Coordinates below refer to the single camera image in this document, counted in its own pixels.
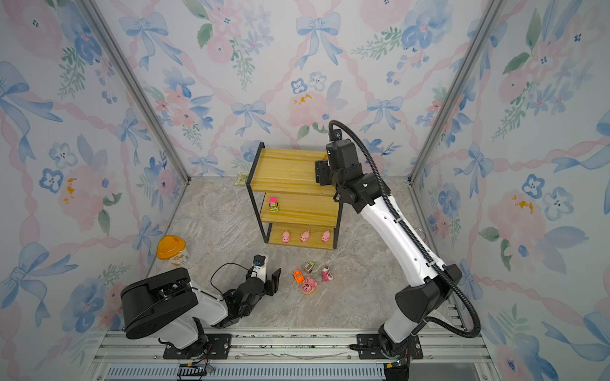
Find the pink green toy car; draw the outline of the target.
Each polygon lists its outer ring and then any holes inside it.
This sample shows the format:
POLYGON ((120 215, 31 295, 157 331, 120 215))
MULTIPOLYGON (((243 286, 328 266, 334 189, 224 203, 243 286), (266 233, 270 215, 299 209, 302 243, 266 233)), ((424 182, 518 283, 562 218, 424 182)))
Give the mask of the pink green toy car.
POLYGON ((276 197, 271 197, 269 199, 268 208, 271 213, 277 213, 279 211, 279 204, 276 197))

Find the pink bear cream toy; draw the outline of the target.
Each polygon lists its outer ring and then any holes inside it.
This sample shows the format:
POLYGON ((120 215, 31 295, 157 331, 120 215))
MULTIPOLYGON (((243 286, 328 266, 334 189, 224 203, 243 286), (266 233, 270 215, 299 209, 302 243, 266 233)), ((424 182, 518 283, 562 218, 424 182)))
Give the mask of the pink bear cream toy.
POLYGON ((322 268, 321 271, 321 276, 322 276, 322 281, 325 282, 329 282, 332 281, 334 279, 334 276, 330 270, 330 268, 328 266, 324 266, 322 268))

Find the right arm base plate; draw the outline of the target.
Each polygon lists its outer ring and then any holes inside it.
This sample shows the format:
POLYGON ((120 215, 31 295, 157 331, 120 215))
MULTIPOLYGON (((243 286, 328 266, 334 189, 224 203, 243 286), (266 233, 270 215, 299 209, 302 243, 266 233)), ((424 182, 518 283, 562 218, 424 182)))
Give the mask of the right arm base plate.
POLYGON ((349 346, 360 360, 422 360, 424 354, 417 336, 395 343, 384 334, 359 333, 356 343, 349 346))

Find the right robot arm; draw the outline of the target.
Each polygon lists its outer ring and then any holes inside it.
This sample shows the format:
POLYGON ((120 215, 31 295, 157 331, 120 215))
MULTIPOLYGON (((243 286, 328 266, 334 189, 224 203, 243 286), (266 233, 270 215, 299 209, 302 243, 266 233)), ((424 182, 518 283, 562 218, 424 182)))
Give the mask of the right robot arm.
POLYGON ((462 273, 446 266, 404 218, 389 187, 373 173, 365 174, 350 140, 326 145, 326 158, 315 162, 316 182, 335 188, 335 200, 349 204, 382 238, 398 261, 408 285, 395 296, 396 310, 379 330, 379 350, 388 358, 408 351, 428 315, 451 296, 442 276, 457 282, 462 273))

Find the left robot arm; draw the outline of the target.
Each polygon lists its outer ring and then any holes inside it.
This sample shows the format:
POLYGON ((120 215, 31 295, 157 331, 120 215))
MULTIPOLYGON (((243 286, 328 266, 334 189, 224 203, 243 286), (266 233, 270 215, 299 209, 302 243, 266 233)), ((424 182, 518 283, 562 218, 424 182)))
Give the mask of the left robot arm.
POLYGON ((224 329, 250 316, 263 297, 278 292, 280 278, 280 269, 268 277, 265 265, 254 265, 242 284, 216 298, 186 268, 175 268, 122 290, 123 331, 130 340, 156 337, 174 349, 189 349, 205 337, 205 326, 224 329))

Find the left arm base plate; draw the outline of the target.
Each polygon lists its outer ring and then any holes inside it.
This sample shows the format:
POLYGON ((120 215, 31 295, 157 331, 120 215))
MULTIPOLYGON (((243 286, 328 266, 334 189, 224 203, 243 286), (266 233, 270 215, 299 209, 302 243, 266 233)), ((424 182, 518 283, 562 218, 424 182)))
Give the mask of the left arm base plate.
POLYGON ((187 346, 177 349, 167 344, 163 358, 165 360, 226 360, 228 358, 233 336, 228 333, 205 334, 203 338, 187 346))

